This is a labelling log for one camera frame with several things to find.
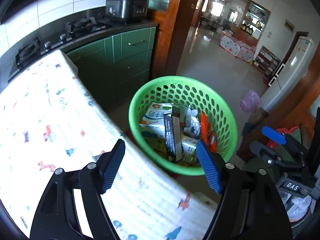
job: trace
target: orange snack package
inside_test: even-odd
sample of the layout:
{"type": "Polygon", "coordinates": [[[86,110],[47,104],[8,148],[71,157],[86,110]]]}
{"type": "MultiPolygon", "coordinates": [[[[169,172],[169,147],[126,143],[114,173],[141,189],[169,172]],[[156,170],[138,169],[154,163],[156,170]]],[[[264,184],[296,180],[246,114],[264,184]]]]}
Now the orange snack package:
{"type": "Polygon", "coordinates": [[[217,152],[217,139],[215,138],[215,133],[212,130],[211,124],[208,122],[207,116],[203,112],[201,113],[201,138],[211,152],[217,152]]]}

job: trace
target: blue gripper pad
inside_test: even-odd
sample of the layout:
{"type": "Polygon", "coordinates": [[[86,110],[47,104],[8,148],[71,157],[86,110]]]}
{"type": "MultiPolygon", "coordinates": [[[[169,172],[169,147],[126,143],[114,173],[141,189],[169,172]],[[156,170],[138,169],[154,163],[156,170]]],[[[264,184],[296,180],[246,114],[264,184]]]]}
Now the blue gripper pad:
{"type": "Polygon", "coordinates": [[[196,154],[204,170],[204,175],[207,178],[210,188],[212,188],[216,193],[219,194],[222,190],[222,185],[220,181],[220,173],[222,167],[220,167],[219,162],[215,161],[214,156],[218,155],[218,158],[221,159],[222,157],[217,153],[211,153],[203,140],[198,141],[196,154]]]}
{"type": "Polygon", "coordinates": [[[268,126],[264,126],[262,128],[262,134],[275,141],[277,144],[285,145],[287,143],[286,139],[281,133],[278,133],[276,130],[273,130],[268,126]]]}
{"type": "Polygon", "coordinates": [[[104,194],[107,189],[111,188],[116,174],[119,170],[119,166],[122,162],[124,152],[124,141],[119,139],[113,147],[112,151],[108,153],[109,156],[100,169],[100,172],[103,171],[102,174],[100,174],[102,176],[102,188],[100,194],[104,194]]]}

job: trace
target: tiled floor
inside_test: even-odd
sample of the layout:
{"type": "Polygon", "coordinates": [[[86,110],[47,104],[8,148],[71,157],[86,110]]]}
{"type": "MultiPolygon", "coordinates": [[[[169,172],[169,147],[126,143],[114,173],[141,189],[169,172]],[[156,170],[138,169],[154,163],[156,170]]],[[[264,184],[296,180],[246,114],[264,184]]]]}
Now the tiled floor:
{"type": "MultiPolygon", "coordinates": [[[[219,93],[230,106],[238,126],[238,145],[242,137],[241,131],[250,114],[240,108],[240,99],[249,89],[260,96],[267,89],[262,82],[262,75],[247,62],[232,56],[219,46],[220,34],[207,29],[190,28],[185,48],[181,57],[177,75],[197,79],[219,93]]],[[[128,98],[115,110],[108,112],[109,117],[123,130],[129,128],[128,110],[131,98],[128,98]]],[[[236,156],[230,160],[239,168],[244,162],[236,156]]],[[[202,192],[212,200],[219,202],[217,195],[209,188],[205,176],[183,176],[177,178],[179,184],[190,192],[202,192]]]]}
{"type": "MultiPolygon", "coordinates": [[[[215,90],[231,108],[241,132],[250,114],[240,108],[241,98],[250,90],[262,96],[267,86],[262,75],[249,63],[234,57],[220,45],[220,34],[206,28],[191,27],[180,60],[177,75],[197,79],[215,90]]],[[[242,168],[243,161],[235,154],[230,160],[242,168]]]]}

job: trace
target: green plastic basket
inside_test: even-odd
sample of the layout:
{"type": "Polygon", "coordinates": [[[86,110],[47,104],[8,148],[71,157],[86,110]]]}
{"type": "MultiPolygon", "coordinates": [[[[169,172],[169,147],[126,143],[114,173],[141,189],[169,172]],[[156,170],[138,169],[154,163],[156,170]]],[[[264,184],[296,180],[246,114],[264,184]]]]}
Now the green plastic basket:
{"type": "Polygon", "coordinates": [[[201,167],[185,167],[172,163],[156,153],[144,140],[139,122],[151,102],[174,103],[203,111],[215,130],[217,152],[227,162],[233,155],[238,130],[236,120],[227,103],[207,85],[191,78],[166,76],[154,79],[142,86],[132,98],[129,107],[129,125],[139,147],[159,166],[183,175],[199,176],[201,167]]]}

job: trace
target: milk carton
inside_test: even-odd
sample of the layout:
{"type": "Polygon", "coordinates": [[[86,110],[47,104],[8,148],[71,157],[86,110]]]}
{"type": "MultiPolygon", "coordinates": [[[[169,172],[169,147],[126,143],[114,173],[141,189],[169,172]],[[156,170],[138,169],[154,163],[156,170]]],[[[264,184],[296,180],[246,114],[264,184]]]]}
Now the milk carton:
{"type": "Polygon", "coordinates": [[[164,115],[172,113],[172,104],[151,103],[140,121],[143,137],[165,139],[164,115]]]}

